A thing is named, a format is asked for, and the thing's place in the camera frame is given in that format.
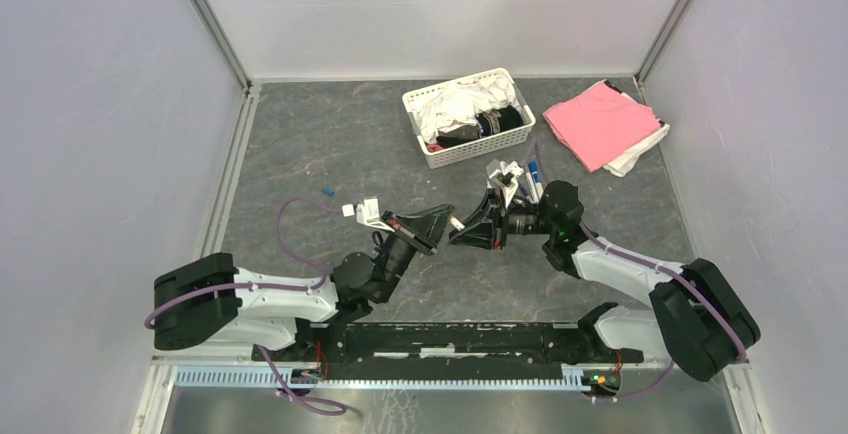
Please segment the white pen blue ends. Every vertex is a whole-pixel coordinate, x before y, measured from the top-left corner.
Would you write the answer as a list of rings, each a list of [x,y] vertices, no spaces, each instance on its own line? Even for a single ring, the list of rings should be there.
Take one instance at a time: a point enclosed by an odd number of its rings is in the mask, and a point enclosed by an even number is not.
[[[535,192],[535,196],[537,198],[541,198],[544,192],[544,185],[541,179],[541,174],[539,172],[537,163],[535,161],[530,161],[527,164],[527,169],[530,182]]]

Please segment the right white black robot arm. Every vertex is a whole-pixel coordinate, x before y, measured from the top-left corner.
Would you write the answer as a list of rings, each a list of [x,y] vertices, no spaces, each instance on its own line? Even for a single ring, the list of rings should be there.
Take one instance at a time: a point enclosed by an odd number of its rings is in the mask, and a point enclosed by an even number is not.
[[[577,336],[580,354],[602,362],[617,349],[670,359],[706,382],[746,361],[760,327],[719,267],[703,258],[663,261],[624,249],[591,231],[575,185],[552,181],[537,203],[502,202],[496,188],[449,235],[452,245],[501,250],[517,235],[544,235],[542,251],[557,271],[606,285],[638,302],[612,307]]]

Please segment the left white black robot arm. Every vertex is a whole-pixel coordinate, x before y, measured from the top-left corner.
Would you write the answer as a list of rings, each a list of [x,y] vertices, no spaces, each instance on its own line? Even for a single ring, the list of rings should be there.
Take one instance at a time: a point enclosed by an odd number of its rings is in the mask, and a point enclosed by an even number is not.
[[[250,271],[226,252],[202,257],[155,280],[155,307],[144,321],[155,348],[253,344],[302,361],[314,335],[301,324],[346,325],[369,315],[389,301],[417,255],[434,254],[448,227],[464,227],[449,204],[398,215],[366,198],[336,211],[371,229],[374,254],[354,252],[314,278]]]

